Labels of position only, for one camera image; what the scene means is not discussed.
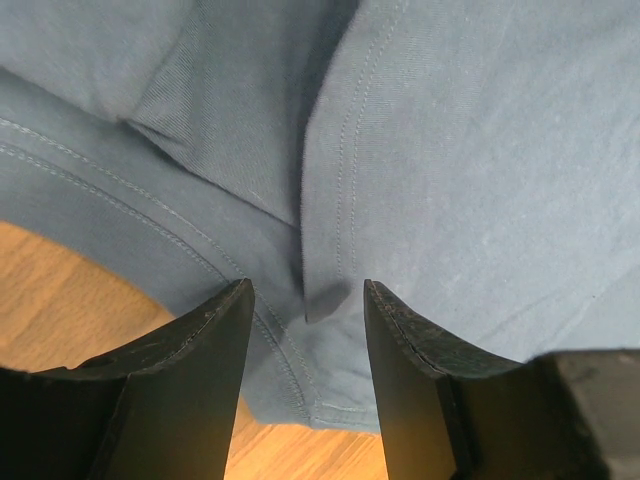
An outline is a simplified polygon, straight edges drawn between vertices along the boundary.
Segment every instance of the black plastic piece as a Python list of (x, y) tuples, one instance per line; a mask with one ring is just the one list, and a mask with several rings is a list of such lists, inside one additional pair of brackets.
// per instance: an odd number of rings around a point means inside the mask
[(0, 369), (0, 479), (222, 479), (253, 304), (237, 281), (76, 369)]
[(640, 479), (640, 351), (521, 365), (372, 281), (365, 320), (390, 480)]

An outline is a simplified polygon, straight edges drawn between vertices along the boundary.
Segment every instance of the wooden surface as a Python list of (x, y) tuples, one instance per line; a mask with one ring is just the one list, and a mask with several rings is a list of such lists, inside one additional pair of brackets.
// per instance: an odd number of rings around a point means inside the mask
[[(48, 240), (0, 223), (0, 364), (74, 367), (171, 320), (122, 279)], [(377, 436), (263, 426), (244, 403), (228, 480), (386, 479)]]

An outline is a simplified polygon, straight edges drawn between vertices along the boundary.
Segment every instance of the folded shirt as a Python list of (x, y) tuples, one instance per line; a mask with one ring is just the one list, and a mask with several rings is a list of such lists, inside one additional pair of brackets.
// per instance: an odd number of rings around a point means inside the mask
[(9, 0), (2, 218), (179, 315), (250, 277), (263, 422), (375, 431), (362, 281), (516, 360), (640, 345), (640, 4)]

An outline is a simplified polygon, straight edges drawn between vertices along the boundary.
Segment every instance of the wooden floor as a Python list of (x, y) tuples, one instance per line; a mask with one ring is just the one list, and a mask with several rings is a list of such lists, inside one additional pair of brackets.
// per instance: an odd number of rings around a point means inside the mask
[[(0, 223), (0, 364), (74, 367), (171, 320), (122, 279), (36, 235)], [(228, 480), (386, 479), (380, 438), (258, 425), (241, 401)]]

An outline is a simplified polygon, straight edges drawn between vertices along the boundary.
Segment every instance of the seam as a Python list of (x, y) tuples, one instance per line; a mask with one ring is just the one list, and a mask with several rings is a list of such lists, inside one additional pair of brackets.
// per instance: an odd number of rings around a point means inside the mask
[[(393, 22), (393, 25), (391, 25), (391, 28), (389, 29), (389, 33), (387, 34), (387, 37), (384, 39), (384, 42), (382, 43), (382, 45), (380, 46), (380, 50), (378, 51), (377, 55), (376, 55), (376, 59), (373, 62), (373, 66), (371, 68), (371, 73), (369, 75), (369, 78), (367, 79), (367, 86), (364, 90), (364, 93), (362, 95), (362, 104), (360, 105), (360, 112), (358, 114), (358, 119), (356, 120), (356, 126), (354, 129), (354, 137), (353, 137), (353, 161), (351, 164), (351, 213), (349, 215), (350, 217), (350, 228), (351, 228), (351, 272), (352, 275), (356, 276), (357, 273), (357, 269), (356, 269), (356, 240), (355, 240), (355, 229), (356, 229), (356, 215), (355, 215), (355, 211), (356, 211), (356, 187), (357, 187), (357, 176), (358, 176), (358, 140), (360, 138), (360, 129), (362, 127), (362, 120), (364, 118), (364, 112), (367, 108), (367, 102), (369, 100), (369, 93), (371, 91), (371, 85), (373, 84), (373, 77), (376, 74), (376, 71), (378, 69), (378, 65), (380, 64), (380, 59), (382, 58), (382, 55), (384, 54), (385, 49), (387, 48), (387, 46), (389, 45), (389, 43), (391, 43), (391, 40), (393, 38), (393, 35), (396, 31), (396, 27), (398, 26), (398, 23), (400, 23), (400, 20), (403, 18), (404, 14), (406, 13), (407, 9), (409, 8), (409, 5), (411, 4), (411, 0), (405, 0), (404, 3), (402, 4), (402, 10), (395, 15), (395, 21)], [(400, 5), (400, 2), (398, 2), (398, 4), (396, 4), (396, 8), (394, 9), (394, 14), (397, 12), (398, 10), (398, 6)]]
[[(6, 154), (6, 155), (8, 155), (10, 157), (15, 157), (15, 158), (18, 158), (19, 160), (23, 160), (23, 161), (27, 162), (28, 164), (30, 164), (33, 167), (39, 168), (41, 170), (44, 170), (45, 172), (47, 172), (47, 173), (49, 173), (49, 174), (51, 174), (51, 175), (53, 175), (55, 177), (58, 177), (60, 179), (63, 179), (65, 181), (75, 185), (76, 187), (80, 188), (81, 190), (87, 191), (87, 192), (97, 196), (98, 198), (102, 199), (103, 201), (105, 201), (106, 203), (111, 205), (112, 207), (114, 207), (117, 210), (119, 210), (119, 211), (121, 211), (123, 213), (126, 213), (127, 215), (135, 218), (136, 220), (138, 220), (142, 224), (144, 224), (144, 225), (150, 227), (151, 229), (153, 229), (156, 233), (160, 234), (164, 238), (167, 238), (169, 241), (171, 241), (171, 243), (173, 243), (178, 248), (183, 250), (193, 261), (195, 261), (198, 265), (200, 265), (202, 268), (204, 268), (207, 272), (214, 274), (223, 283), (228, 283), (228, 280), (218, 271), (218, 269), (216, 269), (211, 263), (209, 263), (207, 260), (205, 260), (203, 257), (201, 257), (193, 249), (191, 249), (180, 238), (178, 238), (175, 235), (173, 235), (172, 233), (166, 231), (165, 229), (163, 229), (162, 227), (160, 227), (155, 222), (153, 222), (152, 220), (148, 219), (147, 217), (145, 217), (141, 213), (135, 211), (134, 209), (128, 207), (127, 205), (125, 205), (125, 204), (119, 202), (118, 200), (112, 198), (107, 193), (105, 193), (105, 192), (99, 190), (98, 188), (93, 187), (93, 186), (91, 186), (91, 185), (89, 185), (89, 184), (87, 184), (87, 183), (85, 183), (85, 182), (83, 182), (83, 181), (71, 176), (71, 175), (68, 175), (66, 173), (60, 172), (56, 168), (46, 164), (45, 162), (36, 160), (32, 156), (26, 155), (25, 153), (22, 153), (22, 152), (20, 152), (18, 150), (11, 149), (6, 144), (0, 143), (0, 153), (4, 153), (4, 154)], [(300, 388), (300, 385), (298, 384), (298, 381), (295, 378), (295, 375), (293, 375), (293, 372), (291, 371), (291, 368), (288, 365), (288, 362), (286, 360), (286, 356), (284, 355), (284, 352), (282, 352), (280, 347), (277, 345), (277, 342), (275, 342), (275, 340), (273, 339), (272, 334), (266, 328), (262, 318), (256, 312), (254, 312), (254, 316), (255, 316), (255, 318), (257, 320), (257, 322), (255, 322), (255, 325), (261, 330), (262, 335), (265, 337), (265, 339), (267, 340), (267, 343), (269, 343), (269, 345), (271, 346), (272, 350), (274, 350), (276, 352), (276, 359), (277, 359), (278, 363), (280, 364), (282, 370), (284, 371), (285, 375), (289, 379), (291, 385), (294, 388), (294, 392), (295, 392), (296, 397), (297, 397), (296, 400), (297, 400), (298, 409), (304, 407), (305, 403), (304, 403), (304, 395), (302, 394), (302, 389)], [(301, 414), (300, 416), (305, 418), (307, 421), (309, 421), (310, 418), (311, 418), (311, 415), (308, 412), (298, 411), (298, 414)]]
[[(193, 223), (191, 223), (189, 220), (184, 218), (182, 215), (180, 215), (179, 213), (177, 213), (176, 211), (171, 209), (169, 206), (165, 205), (163, 202), (161, 202), (160, 200), (155, 198), (153, 195), (151, 195), (146, 190), (144, 190), (144, 189), (140, 188), (139, 186), (137, 186), (137, 185), (135, 185), (135, 184), (123, 179), (122, 177), (120, 177), (120, 176), (116, 175), (115, 173), (111, 172), (110, 170), (107, 170), (105, 168), (100, 167), (99, 165), (97, 165), (97, 164), (93, 163), (91, 160), (89, 160), (87, 157), (84, 157), (84, 156), (74, 152), (73, 150), (65, 147), (64, 145), (61, 145), (61, 144), (55, 142), (54, 140), (52, 140), (52, 139), (50, 139), (50, 138), (48, 138), (48, 137), (46, 137), (44, 135), (41, 135), (41, 134), (39, 134), (37, 132), (34, 132), (33, 130), (30, 130), (29, 128), (23, 127), (22, 125), (10, 122), (10, 121), (5, 120), (5, 119), (0, 119), (0, 126), (10, 128), (10, 129), (18, 131), (18, 132), (20, 132), (20, 133), (22, 133), (24, 135), (33, 137), (36, 140), (39, 140), (39, 141), (41, 141), (43, 143), (46, 143), (47, 145), (50, 145), (50, 146), (56, 148), (57, 150), (60, 150), (61, 152), (71, 156), (72, 158), (75, 158), (76, 160), (81, 161), (85, 165), (88, 165), (91, 168), (103, 173), (104, 175), (107, 175), (109, 178), (115, 180), (117, 183), (119, 183), (121, 185), (124, 185), (125, 187), (129, 188), (130, 190), (133, 190), (136, 193), (138, 193), (139, 195), (143, 196), (144, 198), (150, 200), (155, 205), (159, 206), (160, 208), (162, 208), (163, 210), (168, 212), (171, 216), (175, 217), (180, 222), (182, 222), (184, 225), (189, 227), (189, 229), (192, 230), (193, 232), (195, 232), (197, 235), (202, 237), (207, 243), (209, 243), (211, 246), (213, 246), (218, 251), (218, 253), (227, 261), (227, 263), (240, 276), (246, 277), (246, 275), (244, 274), (242, 269), (233, 261), (233, 259), (231, 257), (229, 257), (229, 255), (227, 255), (227, 253), (222, 249), (222, 247), (220, 247), (216, 242), (213, 241), (213, 239), (211, 239), (209, 236), (207, 236), (207, 234), (205, 234), (203, 231), (198, 229)], [(274, 320), (276, 321), (276, 323), (278, 324), (278, 326), (282, 330), (282, 333), (283, 333), (284, 337), (287, 339), (287, 341), (291, 345), (291, 349), (293, 350), (298, 362), (300, 363), (300, 366), (302, 367), (302, 370), (303, 370), (305, 378), (309, 382), (309, 385), (311, 386), (311, 389), (315, 393), (317, 399), (320, 400), (320, 398), (321, 398), (320, 393), (319, 393), (318, 389), (316, 388), (316, 386), (315, 386), (315, 384), (314, 384), (314, 382), (313, 382), (313, 380), (311, 378), (311, 374), (309, 372), (309, 368), (308, 368), (306, 362), (304, 361), (304, 359), (302, 357), (302, 353), (300, 352), (300, 349), (293, 342), (293, 339), (291, 338), (291, 336), (288, 334), (287, 330), (285, 329), (284, 322), (283, 322), (282, 318), (280, 317), (280, 315), (278, 315), (276, 313), (276, 311), (271, 306), (271, 304), (267, 301), (267, 299), (264, 297), (264, 295), (257, 288), (255, 288), (255, 286), (254, 286), (254, 291), (255, 291), (256, 297), (258, 297), (264, 303), (264, 305), (267, 307), (267, 310), (269, 311), (271, 316), (274, 318)]]
[(376, 411), (375, 409), (366, 408), (366, 407), (339, 407), (338, 405), (333, 405), (331, 403), (321, 403), (320, 405), (323, 407), (332, 408), (334, 410), (341, 410), (343, 412), (373, 413)]
[[(395, 15), (395, 12), (398, 10), (399, 6), (400, 6), (400, 2), (396, 3), (396, 5), (393, 7), (392, 15)], [(344, 279), (343, 272), (342, 272), (342, 252), (341, 252), (341, 246), (340, 246), (340, 233), (341, 233), (340, 230), (341, 230), (341, 224), (342, 224), (342, 203), (343, 203), (342, 202), (342, 177), (344, 172), (344, 159), (345, 159), (344, 145), (345, 145), (346, 134), (347, 134), (347, 125), (349, 124), (349, 121), (351, 120), (351, 117), (353, 115), (353, 111), (356, 106), (356, 100), (358, 98), (358, 94), (360, 93), (360, 88), (362, 87), (362, 82), (364, 81), (364, 77), (367, 73), (367, 67), (369, 66), (369, 61), (371, 60), (371, 54), (373, 53), (373, 49), (378, 44), (378, 41), (380, 39), (382, 32), (387, 28), (387, 22), (390, 21), (391, 18), (393, 17), (390, 17), (385, 21), (382, 28), (378, 32), (378, 36), (369, 45), (369, 49), (367, 50), (367, 54), (365, 55), (365, 58), (363, 61), (362, 70), (360, 71), (360, 76), (358, 77), (358, 81), (356, 82), (356, 87), (354, 89), (353, 96), (351, 97), (351, 101), (349, 102), (349, 109), (347, 110), (347, 114), (345, 115), (344, 120), (342, 122), (342, 127), (340, 128), (340, 137), (339, 137), (340, 143), (338, 145), (338, 156), (339, 156), (338, 185), (337, 185), (338, 205), (336, 207), (336, 263), (338, 268), (338, 278), (340, 280)]]
[(213, 265), (211, 265), (209, 262), (207, 262), (200, 255), (198, 255), (197, 252), (192, 250), (186, 243), (184, 243), (178, 237), (176, 237), (175, 235), (169, 233), (168, 231), (164, 230), (163, 228), (159, 227), (154, 222), (152, 222), (151, 220), (146, 218), (144, 215), (136, 212), (132, 208), (130, 208), (130, 207), (120, 203), (119, 201), (111, 198), (109, 195), (107, 195), (106, 193), (98, 190), (96, 187), (92, 187), (89, 184), (86, 184), (86, 183), (84, 183), (84, 182), (72, 177), (71, 175), (67, 175), (65, 173), (59, 172), (56, 169), (51, 168), (49, 165), (45, 164), (44, 162), (38, 161), (38, 160), (34, 159), (33, 157), (31, 157), (29, 155), (26, 155), (26, 154), (24, 154), (22, 152), (19, 152), (17, 150), (13, 150), (11, 148), (8, 148), (8, 145), (6, 145), (6, 144), (0, 143), (0, 152), (8, 155), (9, 157), (16, 157), (16, 158), (18, 158), (20, 160), (26, 161), (30, 165), (32, 165), (34, 167), (37, 167), (37, 168), (40, 168), (40, 169), (44, 170), (45, 172), (50, 173), (54, 177), (59, 177), (59, 178), (61, 178), (63, 180), (66, 180), (67, 182), (72, 183), (76, 187), (79, 187), (80, 189), (82, 189), (84, 191), (87, 191), (87, 192), (95, 195), (96, 197), (104, 200), (106, 203), (108, 203), (109, 205), (115, 207), (117, 210), (119, 210), (119, 211), (121, 211), (123, 213), (126, 213), (127, 215), (135, 218), (136, 220), (138, 220), (142, 224), (150, 227), (156, 233), (159, 233), (161, 236), (163, 236), (164, 238), (168, 239), (171, 243), (173, 243), (178, 248), (183, 250), (192, 260), (194, 260), (196, 263), (198, 263), (200, 266), (202, 266), (205, 270), (207, 270), (210, 273), (213, 273), (220, 280), (226, 281), (225, 278), (222, 276), (222, 274)]

